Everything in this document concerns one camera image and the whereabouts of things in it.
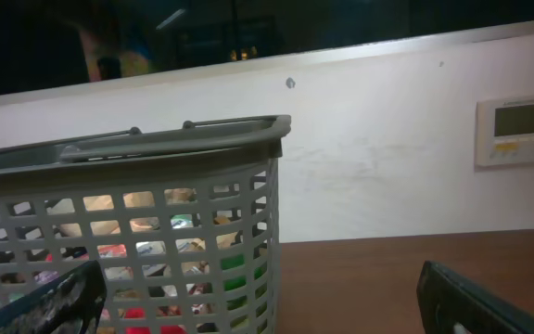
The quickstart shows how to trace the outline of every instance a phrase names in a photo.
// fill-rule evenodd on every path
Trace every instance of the white wall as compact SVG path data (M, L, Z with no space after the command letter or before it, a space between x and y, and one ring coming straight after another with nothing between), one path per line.
M0 106L0 147L287 113L283 241L534 228L534 167L474 170L476 103L532 93L534 35Z

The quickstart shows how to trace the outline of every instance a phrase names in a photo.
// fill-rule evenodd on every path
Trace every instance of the yellow button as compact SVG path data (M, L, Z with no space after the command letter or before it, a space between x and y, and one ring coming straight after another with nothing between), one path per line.
M506 143L506 144L496 145L496 150L500 152L517 150L517 149L518 149L518 143Z

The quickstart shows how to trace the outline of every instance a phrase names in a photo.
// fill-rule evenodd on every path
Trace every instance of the laundry basket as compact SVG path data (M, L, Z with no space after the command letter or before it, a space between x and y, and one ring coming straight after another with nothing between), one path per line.
M273 333L289 116L0 149L0 308L86 260L99 333Z

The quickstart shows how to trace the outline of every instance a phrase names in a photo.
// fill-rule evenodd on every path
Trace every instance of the table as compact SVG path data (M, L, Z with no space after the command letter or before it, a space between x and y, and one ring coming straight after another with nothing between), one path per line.
M534 315L534 230L282 245L278 334L423 334L424 260Z

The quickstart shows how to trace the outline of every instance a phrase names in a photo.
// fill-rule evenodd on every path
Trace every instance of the thermostat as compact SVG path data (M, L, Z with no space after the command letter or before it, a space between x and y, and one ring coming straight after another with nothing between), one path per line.
M476 165L534 162L534 96L477 103Z

